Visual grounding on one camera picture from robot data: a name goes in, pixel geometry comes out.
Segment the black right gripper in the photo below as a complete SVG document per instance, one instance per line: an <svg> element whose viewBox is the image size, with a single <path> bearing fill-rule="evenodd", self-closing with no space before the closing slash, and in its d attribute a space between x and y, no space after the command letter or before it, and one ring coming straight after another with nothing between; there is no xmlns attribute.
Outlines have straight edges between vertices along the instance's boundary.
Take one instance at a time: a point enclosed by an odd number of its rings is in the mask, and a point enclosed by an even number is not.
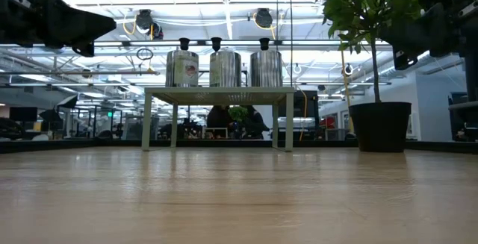
<svg viewBox="0 0 478 244"><path fill-rule="evenodd" d="M380 38L393 47L394 68L405 70L429 51L433 57L478 48L478 0L419 0L425 14L416 20L393 20Z"/></svg>

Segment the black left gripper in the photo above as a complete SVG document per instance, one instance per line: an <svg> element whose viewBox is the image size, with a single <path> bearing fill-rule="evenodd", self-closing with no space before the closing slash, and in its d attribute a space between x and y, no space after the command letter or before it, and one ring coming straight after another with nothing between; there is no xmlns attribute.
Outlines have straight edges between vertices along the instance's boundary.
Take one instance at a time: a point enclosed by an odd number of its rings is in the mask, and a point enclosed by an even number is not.
<svg viewBox="0 0 478 244"><path fill-rule="evenodd" d="M42 0L0 0L0 44L29 45L36 35L37 8ZM117 27L114 19L67 5L63 0L46 0L46 42L72 46L83 57L93 57L94 40Z"/></svg>

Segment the scented candle tin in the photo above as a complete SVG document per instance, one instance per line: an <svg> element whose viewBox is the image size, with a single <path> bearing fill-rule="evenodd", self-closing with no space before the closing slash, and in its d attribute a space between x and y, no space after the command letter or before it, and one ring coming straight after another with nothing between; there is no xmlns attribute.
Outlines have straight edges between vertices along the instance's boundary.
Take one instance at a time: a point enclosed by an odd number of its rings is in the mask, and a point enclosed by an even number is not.
<svg viewBox="0 0 478 244"><path fill-rule="evenodd" d="M198 54L175 50L167 54L166 87L197 87L199 82Z"/></svg>
<svg viewBox="0 0 478 244"><path fill-rule="evenodd" d="M282 55L278 51L257 51L250 55L250 84L252 87L282 86Z"/></svg>
<svg viewBox="0 0 478 244"><path fill-rule="evenodd" d="M218 51L210 54L209 86L240 87L241 56L233 51Z"/></svg>

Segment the black background lamp shade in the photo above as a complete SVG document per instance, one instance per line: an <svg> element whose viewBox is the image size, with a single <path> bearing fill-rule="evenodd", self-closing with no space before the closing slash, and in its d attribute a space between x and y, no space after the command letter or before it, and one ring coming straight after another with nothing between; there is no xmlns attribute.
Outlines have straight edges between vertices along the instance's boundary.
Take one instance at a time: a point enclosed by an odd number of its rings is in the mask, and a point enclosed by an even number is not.
<svg viewBox="0 0 478 244"><path fill-rule="evenodd" d="M41 112L39 116L45 122L59 122L61 121L59 108L63 107L67 109L73 109L76 106L77 101L78 101L78 95L66 97L64 100L60 101L56 106L54 106L52 109L48 109Z"/></svg>

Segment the green plant in black pot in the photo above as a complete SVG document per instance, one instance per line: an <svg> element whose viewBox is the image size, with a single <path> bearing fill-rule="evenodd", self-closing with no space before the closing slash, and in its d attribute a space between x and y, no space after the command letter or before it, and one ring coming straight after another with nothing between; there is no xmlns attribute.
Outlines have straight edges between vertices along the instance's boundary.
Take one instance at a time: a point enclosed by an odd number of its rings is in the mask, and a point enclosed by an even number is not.
<svg viewBox="0 0 478 244"><path fill-rule="evenodd" d="M419 0L324 0L323 6L323 19L331 22L328 34L340 37L341 51L360 53L368 43L373 55L374 99L349 107L359 149L402 152L412 105L381 100L376 42L383 38L380 31L395 22L416 20L421 10Z"/></svg>

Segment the black background monitor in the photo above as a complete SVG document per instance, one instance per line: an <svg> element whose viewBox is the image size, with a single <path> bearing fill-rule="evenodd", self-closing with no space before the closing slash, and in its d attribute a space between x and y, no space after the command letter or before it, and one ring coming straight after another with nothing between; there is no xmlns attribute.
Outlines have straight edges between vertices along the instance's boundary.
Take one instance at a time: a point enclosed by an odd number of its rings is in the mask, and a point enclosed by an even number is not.
<svg viewBox="0 0 478 244"><path fill-rule="evenodd" d="M37 107L10 107L9 119L16 122L36 122L37 111Z"/></svg>

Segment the black background cabinet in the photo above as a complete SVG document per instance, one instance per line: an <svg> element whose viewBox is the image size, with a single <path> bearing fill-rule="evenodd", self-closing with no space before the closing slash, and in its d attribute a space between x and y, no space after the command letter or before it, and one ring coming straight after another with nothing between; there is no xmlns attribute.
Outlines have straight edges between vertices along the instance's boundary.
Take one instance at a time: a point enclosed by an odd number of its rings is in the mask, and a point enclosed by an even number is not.
<svg viewBox="0 0 478 244"><path fill-rule="evenodd" d="M319 130L317 91L297 90L294 93L294 127L299 141L316 140Z"/></svg>

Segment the pale green mesh shelf riser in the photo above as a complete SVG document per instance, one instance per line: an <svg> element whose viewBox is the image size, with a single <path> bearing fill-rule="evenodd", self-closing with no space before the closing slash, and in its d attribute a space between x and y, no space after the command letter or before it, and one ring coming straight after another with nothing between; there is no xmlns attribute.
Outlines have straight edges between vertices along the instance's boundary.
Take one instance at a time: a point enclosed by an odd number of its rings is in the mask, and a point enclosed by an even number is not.
<svg viewBox="0 0 478 244"><path fill-rule="evenodd" d="M158 98L173 106L170 146L176 147L178 108L188 105L270 105L273 107L273 143L279 141L279 102L286 103L286 132L284 151L294 147L294 93L293 87L147 87L143 112L141 150L150 150L152 100Z"/></svg>

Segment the person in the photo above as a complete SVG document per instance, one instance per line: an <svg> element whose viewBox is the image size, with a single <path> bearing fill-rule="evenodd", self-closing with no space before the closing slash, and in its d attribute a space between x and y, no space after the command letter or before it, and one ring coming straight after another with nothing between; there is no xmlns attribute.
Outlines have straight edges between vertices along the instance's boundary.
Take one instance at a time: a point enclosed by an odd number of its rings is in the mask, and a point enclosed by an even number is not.
<svg viewBox="0 0 478 244"><path fill-rule="evenodd" d="M243 121L244 137L249 140L264 139L263 133L270 129L264 124L262 115L252 105L243 105L243 107L247 111Z"/></svg>
<svg viewBox="0 0 478 244"><path fill-rule="evenodd" d="M214 105L206 120L207 128L213 128L214 139L226 137L226 128L231 128L234 120L229 114L229 106Z"/></svg>

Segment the small background green plant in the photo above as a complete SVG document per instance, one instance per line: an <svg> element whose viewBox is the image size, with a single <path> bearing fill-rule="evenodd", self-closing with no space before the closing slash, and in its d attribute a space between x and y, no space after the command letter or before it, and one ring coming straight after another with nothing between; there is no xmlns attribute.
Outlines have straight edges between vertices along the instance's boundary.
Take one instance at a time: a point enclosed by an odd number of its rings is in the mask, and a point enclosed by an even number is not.
<svg viewBox="0 0 478 244"><path fill-rule="evenodd" d="M248 110L241 106L230 107L228 113L232 120L237 123L244 123L248 117Z"/></svg>

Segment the black table frame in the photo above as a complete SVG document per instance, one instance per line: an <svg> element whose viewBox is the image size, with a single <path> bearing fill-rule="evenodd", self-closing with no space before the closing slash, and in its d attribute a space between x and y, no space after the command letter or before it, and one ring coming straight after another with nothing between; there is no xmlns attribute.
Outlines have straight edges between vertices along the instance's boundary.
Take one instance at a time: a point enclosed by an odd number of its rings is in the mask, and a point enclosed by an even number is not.
<svg viewBox="0 0 478 244"><path fill-rule="evenodd" d="M184 148L271 148L270 140L179 140ZM355 148L354 141L295 141L294 148ZM0 154L26 151L48 151L89 147L140 147L139 140L49 140L49 141L0 141ZM478 154L478 143L408 141L406 148L421 151L439 151L462 154Z"/></svg>

